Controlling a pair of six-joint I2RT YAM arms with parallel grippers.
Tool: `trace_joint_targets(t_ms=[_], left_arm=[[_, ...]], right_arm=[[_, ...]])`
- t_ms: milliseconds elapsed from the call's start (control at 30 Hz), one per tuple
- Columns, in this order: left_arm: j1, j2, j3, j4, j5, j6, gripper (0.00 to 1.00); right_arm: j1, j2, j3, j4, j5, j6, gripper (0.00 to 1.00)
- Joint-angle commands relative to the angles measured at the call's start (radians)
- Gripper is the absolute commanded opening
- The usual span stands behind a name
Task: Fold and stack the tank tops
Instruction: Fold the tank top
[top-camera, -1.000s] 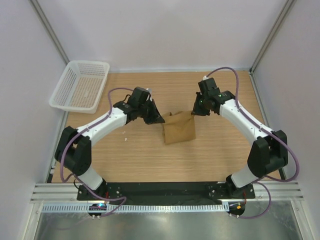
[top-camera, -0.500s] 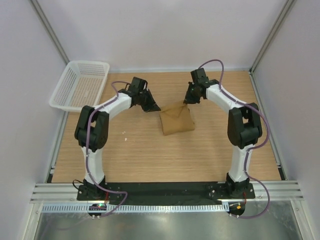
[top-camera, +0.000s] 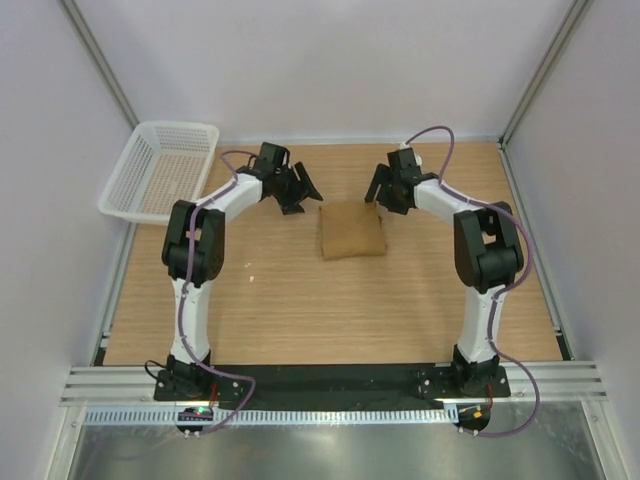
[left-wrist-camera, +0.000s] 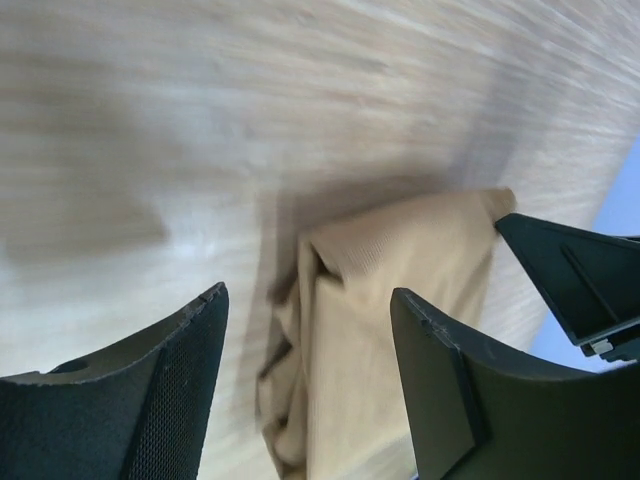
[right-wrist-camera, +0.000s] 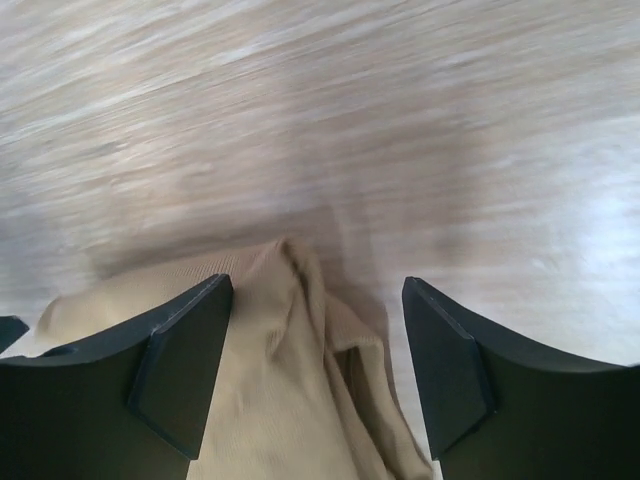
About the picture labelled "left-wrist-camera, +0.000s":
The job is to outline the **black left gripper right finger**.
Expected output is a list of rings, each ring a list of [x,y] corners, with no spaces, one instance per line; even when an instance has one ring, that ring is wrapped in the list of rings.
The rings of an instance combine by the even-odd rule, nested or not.
[[[637,365],[558,365],[406,288],[394,290],[390,313],[420,478],[638,477]]]

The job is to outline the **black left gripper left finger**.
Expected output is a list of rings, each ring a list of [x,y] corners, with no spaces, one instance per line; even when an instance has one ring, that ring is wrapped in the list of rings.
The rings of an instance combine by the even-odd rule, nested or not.
[[[2,378],[2,478],[196,478],[228,313],[217,283],[103,349]]]

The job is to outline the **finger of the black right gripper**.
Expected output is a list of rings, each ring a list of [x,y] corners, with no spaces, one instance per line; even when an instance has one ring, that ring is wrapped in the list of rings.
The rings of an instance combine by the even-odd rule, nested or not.
[[[639,238],[511,213],[495,223],[571,343],[586,357],[639,358]]]

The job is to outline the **tan ribbed tank top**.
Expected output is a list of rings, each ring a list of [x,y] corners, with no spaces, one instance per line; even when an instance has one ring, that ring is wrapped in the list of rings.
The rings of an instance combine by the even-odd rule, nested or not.
[[[507,188],[418,196],[302,234],[273,307],[286,349],[259,376],[262,432],[283,479],[408,479],[416,471],[390,318],[413,290],[479,322]]]

